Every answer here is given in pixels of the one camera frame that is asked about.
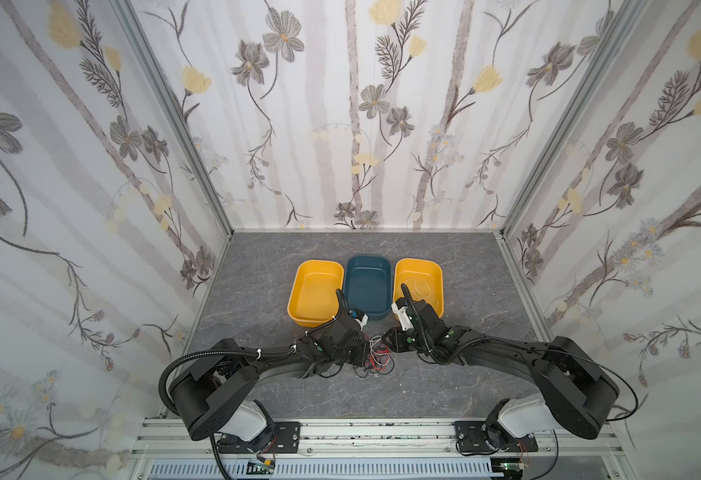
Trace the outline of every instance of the black cable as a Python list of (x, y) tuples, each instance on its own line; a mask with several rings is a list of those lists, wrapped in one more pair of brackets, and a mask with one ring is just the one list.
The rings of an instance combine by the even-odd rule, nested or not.
[(462, 453), (462, 450), (459, 449), (459, 442), (455, 442), (454, 446), (457, 449), (457, 453), (459, 453), (463, 457), (490, 456), (490, 455), (494, 455), (497, 452), (499, 452), (499, 448), (497, 448), (494, 452)]
[(555, 430), (551, 430), (551, 432), (553, 432), (553, 438), (555, 438), (555, 457), (553, 457), (553, 463), (549, 467), (547, 467), (545, 473), (543, 473), (542, 475), (537, 475), (534, 478), (529, 478), (529, 480), (538, 480), (539, 478), (546, 476), (553, 470), (553, 467), (555, 467), (555, 464), (558, 461), (558, 436), (555, 434)]
[[(509, 343), (509, 342), (504, 342), (504, 341), (499, 340), (499, 339), (490, 339), (490, 340), (493, 341), (493, 342), (498, 342), (498, 343), (502, 343), (502, 344), (504, 344), (504, 345), (511, 346), (511, 347), (513, 347), (514, 349), (518, 349), (518, 346), (517, 346), (517, 345), (513, 345), (512, 343)], [(588, 359), (588, 358), (586, 358), (586, 357), (584, 357), (584, 356), (579, 356), (579, 355), (576, 355), (576, 354), (574, 354), (574, 353), (570, 353), (570, 352), (568, 352), (566, 349), (564, 349), (564, 348), (562, 348), (562, 347), (556, 347), (555, 349), (536, 349), (536, 348), (535, 348), (535, 351), (536, 351), (536, 352), (561, 353), (562, 355), (567, 355), (567, 356), (570, 356), (570, 357), (573, 357), (573, 358), (576, 358), (576, 359), (585, 360), (586, 362), (590, 362), (590, 363), (592, 363), (592, 364), (595, 365), (595, 366), (601, 367), (602, 369), (611, 372), (616, 378), (622, 380), (622, 382), (623, 382), (625, 385), (627, 385), (627, 388), (630, 389), (631, 393), (633, 394), (633, 399), (635, 400), (635, 407), (634, 407), (632, 410), (630, 410), (628, 413), (626, 413), (625, 415), (623, 415), (623, 416), (621, 416), (621, 417), (606, 418), (606, 421), (607, 421), (607, 422), (616, 422), (616, 421), (618, 421), (618, 420), (624, 420), (625, 418), (632, 417), (632, 416), (635, 414), (635, 412), (638, 411), (639, 407), (641, 407), (641, 404), (640, 404), (640, 402), (638, 401), (638, 394), (636, 393), (635, 389), (633, 389), (633, 386), (632, 386), (630, 383), (628, 383), (627, 380), (624, 379), (622, 375), (620, 375), (619, 373), (617, 373), (617, 372), (615, 372), (614, 370), (610, 369), (609, 367), (604, 366), (604, 365), (602, 365), (601, 363), (595, 362), (595, 360)]]
[(220, 469), (222, 478), (224, 478), (225, 480), (233, 480), (233, 478), (231, 478), (230, 475), (228, 475), (228, 472), (225, 470), (225, 467), (222, 465), (222, 458), (220, 458), (220, 452), (217, 450), (217, 442), (214, 441), (213, 433), (209, 437), (209, 440), (211, 440), (211, 451), (214, 452), (214, 461), (217, 462), (217, 468)]
[(333, 373), (333, 374), (331, 374), (331, 375), (322, 375), (321, 373), (319, 373), (318, 376), (321, 377), (322, 379), (330, 379), (330, 378), (332, 378), (333, 376), (336, 376), (338, 373), (342, 372), (344, 366), (345, 366), (344, 363), (340, 363), (340, 368), (337, 369), (337, 371), (336, 371), (335, 373)]
[(429, 364), (431, 364), (431, 365), (438, 365), (438, 363), (436, 363), (436, 362), (428, 362), (426, 359), (424, 359), (424, 358), (422, 357), (422, 355), (420, 355), (419, 352), (417, 352), (417, 356), (419, 357), (420, 360), (422, 360), (422, 361), (425, 362), (425, 363), (429, 363)]
[(241, 356), (243, 358), (249, 359), (279, 359), (285, 356), (293, 355), (294, 350), (288, 350), (286, 352), (279, 353), (262, 353), (256, 350), (231, 350), (231, 349), (211, 349), (211, 350), (201, 350), (199, 352), (188, 353), (180, 358), (174, 360), (172, 363), (167, 365), (163, 370), (161, 376), (158, 378), (158, 397), (161, 399), (162, 403), (166, 408), (169, 409), (176, 416), (180, 416), (180, 412), (174, 405), (172, 398), (166, 391), (166, 381), (174, 370), (185, 362), (190, 362), (191, 360), (200, 359), (205, 356), (216, 356), (216, 355), (230, 355), (230, 356)]

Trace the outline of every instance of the enclosure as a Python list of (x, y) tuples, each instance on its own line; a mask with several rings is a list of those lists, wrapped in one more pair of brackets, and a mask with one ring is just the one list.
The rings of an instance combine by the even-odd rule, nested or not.
[[(637, 391), (523, 478), (701, 477), (701, 0), (0, 0), (0, 478), (215, 478), (159, 374), (289, 345), (300, 265), (357, 256)], [(453, 422), (537, 392), (387, 358), (256, 387), (280, 465), (483, 468)]]

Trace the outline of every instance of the vent grille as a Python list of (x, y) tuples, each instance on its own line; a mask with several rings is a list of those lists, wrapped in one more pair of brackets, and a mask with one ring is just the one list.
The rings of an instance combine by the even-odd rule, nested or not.
[[(279, 458), (272, 475), (247, 474), (249, 459), (224, 459), (233, 478), (365, 479), (365, 478), (489, 478), (488, 458)], [(154, 460), (148, 480), (218, 480), (214, 460)]]

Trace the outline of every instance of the tangled wires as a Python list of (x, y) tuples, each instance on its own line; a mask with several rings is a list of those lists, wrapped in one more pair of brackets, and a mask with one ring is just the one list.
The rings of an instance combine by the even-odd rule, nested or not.
[(365, 379), (369, 372), (374, 375), (388, 375), (394, 368), (395, 361), (390, 355), (390, 349), (383, 343), (383, 337), (377, 335), (369, 339), (369, 359), (363, 368), (363, 375), (358, 373), (357, 367), (354, 367), (353, 371), (359, 378)]

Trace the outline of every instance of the mounting plate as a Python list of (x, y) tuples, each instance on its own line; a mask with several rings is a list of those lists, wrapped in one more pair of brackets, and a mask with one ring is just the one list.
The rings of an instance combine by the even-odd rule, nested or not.
[[(457, 445), (462, 453), (481, 453), (487, 452), (488, 446), (484, 441), (483, 434), (481, 433), (481, 427), (484, 422), (454, 422), (454, 428), (457, 431)], [(526, 436), (519, 438), (518, 441), (524, 446), (527, 452), (537, 452), (539, 447), (537, 447), (537, 440), (535, 440), (533, 434), (529, 434), (531, 437)], [(518, 445), (514, 445), (504, 452), (499, 453), (513, 453), (521, 452)]]
[[(300, 446), (300, 423), (299, 422), (275, 422), (274, 431), (276, 432), (276, 441), (265, 454), (273, 453), (297, 453)], [(218, 451), (220, 453), (240, 453), (248, 454), (249, 452), (240, 443), (233, 445), (220, 445), (218, 443)]]

